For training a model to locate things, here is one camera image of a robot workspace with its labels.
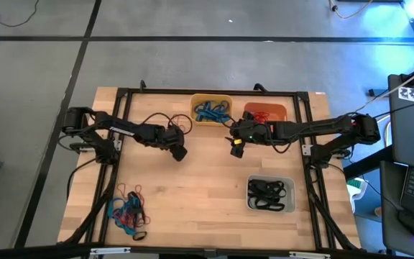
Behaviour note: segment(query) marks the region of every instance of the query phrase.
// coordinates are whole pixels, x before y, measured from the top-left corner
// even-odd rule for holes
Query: concrete floor
[[[33,3],[1,0],[0,10],[5,21],[18,22]],[[0,25],[0,35],[81,36],[93,4],[94,0],[41,0],[29,23],[14,29]],[[361,5],[341,3],[340,9],[348,14]],[[414,37],[398,4],[373,3],[348,20],[339,19],[327,6],[320,0],[107,0],[93,35]],[[5,162],[0,169],[0,248],[10,247],[14,240],[79,45],[0,42],[0,160]],[[140,79],[149,87],[164,88],[250,89],[260,82],[269,90],[325,91],[335,116],[367,101],[367,89],[385,88],[389,74],[413,70],[414,45],[91,42],[70,105],[90,106],[98,86],[135,87]],[[387,110],[387,100],[381,100],[364,112]],[[356,147],[353,160],[382,147],[382,142]],[[76,160],[76,155],[55,151],[27,245],[56,242],[66,181]],[[377,194],[369,193],[365,199],[379,202]],[[357,223],[362,246],[372,252],[381,249],[380,240],[371,239],[381,235],[380,225],[361,218]]]

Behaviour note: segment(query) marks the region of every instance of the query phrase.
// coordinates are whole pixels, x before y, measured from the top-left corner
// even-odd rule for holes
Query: black strap
[[[280,212],[285,204],[280,199],[287,195],[282,181],[250,180],[247,190],[248,205],[252,209],[263,209],[272,212]]]
[[[141,231],[141,232],[136,232],[135,233],[135,235],[134,236],[132,236],[132,239],[134,240],[134,241],[140,241],[140,240],[143,240],[144,239],[144,237],[146,237],[147,236],[147,232],[146,231]]]

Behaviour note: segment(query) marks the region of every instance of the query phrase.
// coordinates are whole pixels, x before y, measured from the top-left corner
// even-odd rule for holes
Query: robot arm
[[[325,145],[314,145],[308,150],[312,164],[324,168],[332,155],[346,155],[346,150],[355,144],[372,145],[380,140],[377,121],[368,115],[348,114],[334,119],[324,119],[314,122],[266,122],[254,121],[253,115],[244,112],[242,119],[234,122],[229,133],[232,136],[231,154],[241,158],[244,154],[245,143],[258,145],[289,145],[300,137],[312,137],[329,134],[341,134]]]
[[[94,118],[95,123],[89,125],[86,115]],[[156,124],[135,124],[124,119],[113,117],[106,112],[95,112],[87,107],[71,107],[67,110],[63,120],[62,131],[66,135],[79,136],[85,144],[72,144],[70,147],[76,152],[84,145],[96,151],[98,163],[109,165],[117,161],[117,151],[114,142],[105,140],[96,130],[111,130],[130,137],[144,146],[158,147],[169,150],[176,161],[181,161],[188,152],[184,147],[183,131],[176,125],[169,123],[167,129]]]

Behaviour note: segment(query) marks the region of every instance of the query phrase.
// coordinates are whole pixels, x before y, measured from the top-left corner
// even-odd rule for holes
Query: red cable
[[[253,113],[253,115],[254,115],[254,120],[259,123],[266,123],[268,117],[270,116],[270,114],[267,112],[255,112]]]

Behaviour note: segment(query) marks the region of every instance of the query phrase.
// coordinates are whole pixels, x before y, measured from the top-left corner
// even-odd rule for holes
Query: wooden tabletop
[[[116,90],[112,87],[98,88],[93,109],[111,114]],[[138,123],[155,112],[164,112],[169,116],[189,114],[190,97],[134,94],[128,119]],[[244,105],[253,101],[283,104],[288,120],[295,121],[291,98],[232,96],[232,99],[234,118],[240,118]],[[310,93],[310,105],[314,120],[330,118],[324,93]],[[167,119],[153,117],[148,123],[166,125]],[[188,128],[185,119],[180,119],[179,124]],[[175,161],[168,151],[144,147],[126,137],[116,185],[125,183],[126,192],[133,190],[137,184],[142,186],[144,210],[151,222],[143,228],[148,231],[148,236],[142,241],[133,241],[123,229],[109,221],[106,244],[314,250],[299,142],[294,142],[283,155],[277,154],[271,147],[246,145],[244,157],[238,159],[229,154],[231,146],[224,139],[226,136],[229,136],[229,130],[225,127],[194,125],[193,131],[185,136],[188,154],[181,162]],[[322,136],[317,141],[324,144],[333,137]],[[78,165],[93,157],[93,153],[81,154]],[[339,160],[333,159],[331,163],[341,167]],[[89,213],[99,168],[99,164],[92,163],[76,173],[59,241],[68,238]],[[248,209],[245,193],[247,178],[252,174],[292,178],[296,187],[296,211],[281,214]],[[360,247],[344,175],[329,167],[323,170],[323,176],[331,216],[349,240]],[[114,195],[118,197],[120,193],[115,191]],[[101,215],[98,219],[93,240],[98,239]],[[320,215],[319,222],[322,241],[327,247],[325,225]]]

